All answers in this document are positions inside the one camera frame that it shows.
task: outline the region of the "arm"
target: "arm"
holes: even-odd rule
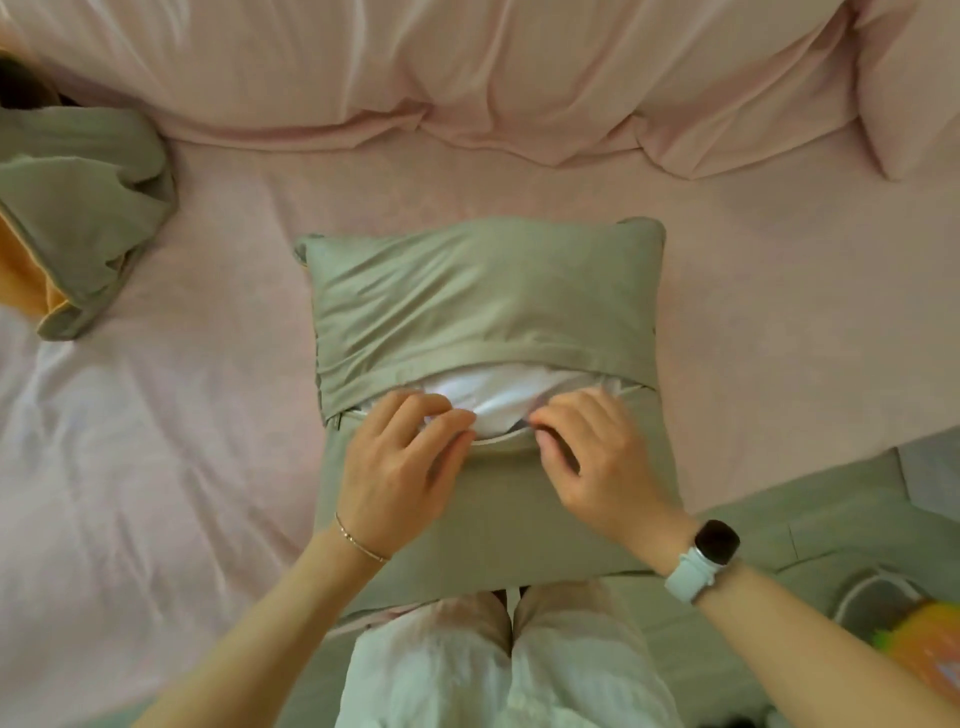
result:
[[[669,502],[628,413],[599,390],[560,395],[530,416],[573,450],[537,433],[543,466],[564,505],[661,576],[693,543],[699,524]],[[948,728],[960,712],[772,579],[734,563],[697,600],[796,728]]]
[[[434,419],[420,431],[426,417]],[[474,419],[439,395],[392,392],[378,402],[348,449],[337,503],[347,532],[383,557],[413,541],[446,507]],[[338,526],[318,532],[276,587],[136,728],[273,725],[327,630],[381,566]]]

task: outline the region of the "white pants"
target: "white pants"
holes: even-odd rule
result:
[[[357,640],[338,728],[682,728],[646,643],[600,582],[427,604]]]

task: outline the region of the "crumpled green cloth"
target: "crumpled green cloth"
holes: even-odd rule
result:
[[[176,199],[166,148],[139,112],[0,109],[0,264],[8,264],[0,301],[17,305],[12,289],[24,275],[10,259],[26,252],[19,268],[32,261],[35,280],[36,268],[47,278],[37,333],[77,338],[116,297]],[[11,250],[16,242],[23,251]]]

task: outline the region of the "hand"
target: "hand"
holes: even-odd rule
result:
[[[584,389],[554,397],[529,422],[555,430],[580,465],[577,474],[556,438],[538,430],[540,460],[566,509],[657,572],[673,571],[697,523],[660,487],[623,403]]]
[[[420,431],[427,417],[433,420]],[[383,397],[347,448],[337,513],[364,548],[392,557],[444,511],[476,437],[476,415],[443,395]]]

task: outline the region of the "white watch strap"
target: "white watch strap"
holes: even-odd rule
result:
[[[696,546],[680,557],[680,564],[666,580],[666,591],[689,604],[707,587],[723,567],[708,560]]]

